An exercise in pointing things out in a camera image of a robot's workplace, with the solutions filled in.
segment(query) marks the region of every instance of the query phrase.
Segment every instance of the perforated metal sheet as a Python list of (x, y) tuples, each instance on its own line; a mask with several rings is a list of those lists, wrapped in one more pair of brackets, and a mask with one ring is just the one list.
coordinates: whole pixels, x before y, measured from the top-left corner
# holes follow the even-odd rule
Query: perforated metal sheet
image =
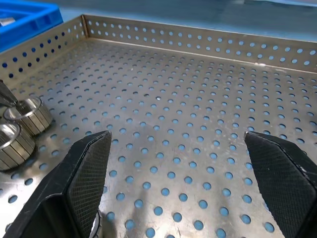
[(13, 88), (55, 122), (28, 164), (1, 174), (0, 234), (73, 142), (107, 128), (106, 237), (283, 237), (243, 134), (287, 138), (316, 163), (316, 88), (313, 73), (79, 41)]

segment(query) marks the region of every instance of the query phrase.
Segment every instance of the blue bin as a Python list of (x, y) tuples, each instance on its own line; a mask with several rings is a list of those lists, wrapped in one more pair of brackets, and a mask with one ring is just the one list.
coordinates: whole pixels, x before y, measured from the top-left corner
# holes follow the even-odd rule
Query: blue bin
[(63, 22), (55, 4), (0, 0), (0, 18), (8, 17), (15, 22), (0, 27), (0, 52)]

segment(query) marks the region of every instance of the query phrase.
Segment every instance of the metal tray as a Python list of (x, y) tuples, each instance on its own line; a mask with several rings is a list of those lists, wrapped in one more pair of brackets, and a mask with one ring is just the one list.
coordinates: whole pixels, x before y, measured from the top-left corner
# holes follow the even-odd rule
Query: metal tray
[(2, 53), (1, 79), (55, 121), (0, 174), (0, 234), (74, 141), (108, 129), (106, 238), (283, 237), (243, 135), (280, 136), (317, 162), (316, 48), (82, 15)]

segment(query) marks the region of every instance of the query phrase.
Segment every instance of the blue plastic crate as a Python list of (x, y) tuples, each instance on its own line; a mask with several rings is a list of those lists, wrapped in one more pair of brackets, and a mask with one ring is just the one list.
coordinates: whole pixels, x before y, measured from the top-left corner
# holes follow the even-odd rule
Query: blue plastic crate
[(15, 22), (0, 27), (0, 52), (63, 22), (55, 4), (0, 0), (0, 18), (8, 17)]

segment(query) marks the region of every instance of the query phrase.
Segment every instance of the metal cylinder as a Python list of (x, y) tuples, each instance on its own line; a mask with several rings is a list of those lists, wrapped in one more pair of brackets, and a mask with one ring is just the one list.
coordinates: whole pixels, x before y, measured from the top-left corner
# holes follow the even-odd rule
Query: metal cylinder
[(103, 237), (103, 217), (100, 210), (98, 209), (96, 217), (94, 219), (93, 227), (89, 238), (102, 238)]
[(32, 154), (35, 142), (15, 123), (0, 124), (0, 171), (12, 169)]
[(7, 121), (21, 125), (30, 135), (37, 135), (49, 127), (53, 118), (39, 98), (19, 101), (15, 107), (7, 108), (3, 114)]

